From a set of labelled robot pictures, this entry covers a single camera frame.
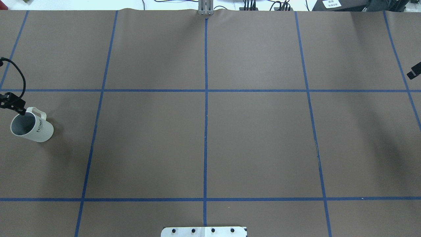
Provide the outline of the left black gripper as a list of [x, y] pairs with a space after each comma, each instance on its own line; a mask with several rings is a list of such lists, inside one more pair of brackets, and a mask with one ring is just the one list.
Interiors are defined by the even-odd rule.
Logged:
[[24, 101], [21, 97], [11, 92], [1, 94], [0, 103], [0, 108], [13, 110], [22, 116], [24, 116], [27, 111], [25, 109], [26, 101]]

